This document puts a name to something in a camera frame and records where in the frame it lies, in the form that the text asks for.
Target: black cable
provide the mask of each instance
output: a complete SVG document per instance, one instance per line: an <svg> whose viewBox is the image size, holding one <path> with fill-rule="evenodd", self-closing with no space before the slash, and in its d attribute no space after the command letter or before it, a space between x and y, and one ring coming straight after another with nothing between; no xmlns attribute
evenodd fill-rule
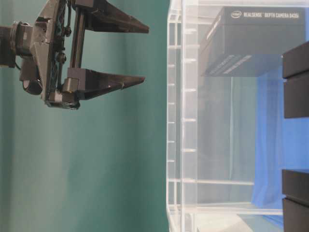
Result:
<svg viewBox="0 0 309 232"><path fill-rule="evenodd" d="M15 61L15 66L18 68L18 70L21 70L21 68L18 66L18 64Z"/></svg>

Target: green backdrop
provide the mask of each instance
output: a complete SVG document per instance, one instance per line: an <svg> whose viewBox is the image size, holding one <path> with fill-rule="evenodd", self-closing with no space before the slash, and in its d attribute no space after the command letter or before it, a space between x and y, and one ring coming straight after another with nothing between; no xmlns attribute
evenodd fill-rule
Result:
<svg viewBox="0 0 309 232"><path fill-rule="evenodd" d="M1 0L0 23L33 23L45 2ZM0 69L0 231L168 231L169 3L109 2L149 25L151 32L87 32L83 67L144 75L144 84L66 111L47 108L39 97L25 93L18 70ZM70 40L66 44L70 58Z"/></svg>

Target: blue backdrop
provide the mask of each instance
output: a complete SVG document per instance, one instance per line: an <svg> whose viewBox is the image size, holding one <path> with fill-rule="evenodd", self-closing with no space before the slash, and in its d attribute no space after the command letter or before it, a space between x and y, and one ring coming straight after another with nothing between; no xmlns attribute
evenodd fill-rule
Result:
<svg viewBox="0 0 309 232"><path fill-rule="evenodd" d="M306 40L309 38L306 10ZM282 67L257 78L255 185L259 208L282 208L282 169L309 168L309 118L284 119ZM282 216L267 216L283 227Z"/></svg>

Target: intel logo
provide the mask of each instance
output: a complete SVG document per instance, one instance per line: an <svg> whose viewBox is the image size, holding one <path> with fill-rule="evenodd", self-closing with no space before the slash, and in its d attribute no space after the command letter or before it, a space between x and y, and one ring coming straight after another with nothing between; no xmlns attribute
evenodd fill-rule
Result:
<svg viewBox="0 0 309 232"><path fill-rule="evenodd" d="M234 11L231 14L232 18L240 18L242 16L242 12L241 11Z"/></svg>

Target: transparent plastic bin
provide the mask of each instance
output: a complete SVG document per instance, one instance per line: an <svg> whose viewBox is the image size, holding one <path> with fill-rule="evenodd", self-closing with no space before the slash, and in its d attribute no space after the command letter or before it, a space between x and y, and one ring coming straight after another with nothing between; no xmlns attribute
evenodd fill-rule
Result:
<svg viewBox="0 0 309 232"><path fill-rule="evenodd" d="M309 131L307 119L286 122L283 118L281 65L249 77L212 76L204 72L206 62L210 62L201 56L205 40L215 33L215 20L221 10L233 6L303 8L307 18L309 1L170 1L167 212L171 232L283 231L280 205L283 196L279 191L281 170L309 168L309 160L302 161L297 158L298 154L295 154L298 163L288 159L281 161L277 157L280 153L290 155L294 149L286 149L287 139L282 139L282 131L291 135L294 147L302 146L303 141L297 136L304 132L303 128ZM286 38L277 40L280 43ZM225 38L217 45L229 46L229 41ZM285 51L293 48L292 44L286 46ZM271 50L271 46L273 44L265 41L266 48ZM268 82L268 89L263 89L263 81ZM277 101L265 103L264 93L269 96L269 101L278 97ZM294 151L301 153L304 149L307 148L302 151L295 148ZM267 159L266 167L260 165L262 159ZM262 193L258 187L267 189L260 204L257 202ZM279 218L279 224L275 222L276 218Z"/></svg>

